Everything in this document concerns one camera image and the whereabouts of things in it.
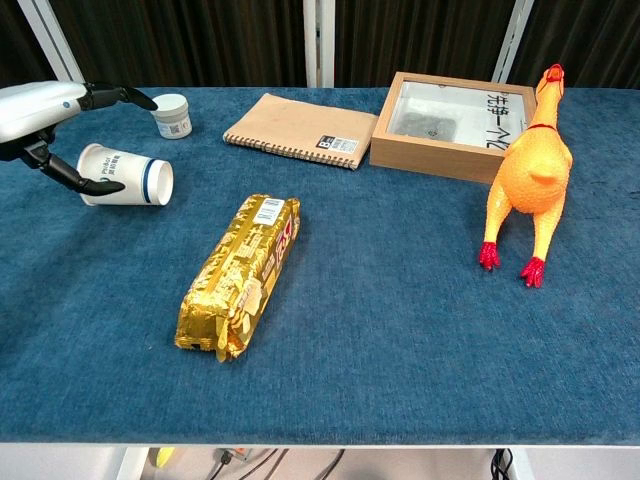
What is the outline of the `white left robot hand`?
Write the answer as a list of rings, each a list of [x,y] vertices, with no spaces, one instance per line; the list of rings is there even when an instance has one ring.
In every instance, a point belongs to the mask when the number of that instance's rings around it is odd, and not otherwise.
[[[39,81],[5,87],[1,90],[1,159],[5,162],[20,159],[80,194],[105,196],[122,191],[124,184],[84,178],[49,152],[58,124],[82,111],[118,102],[133,103],[148,111],[158,109],[155,101],[143,92],[104,82]]]

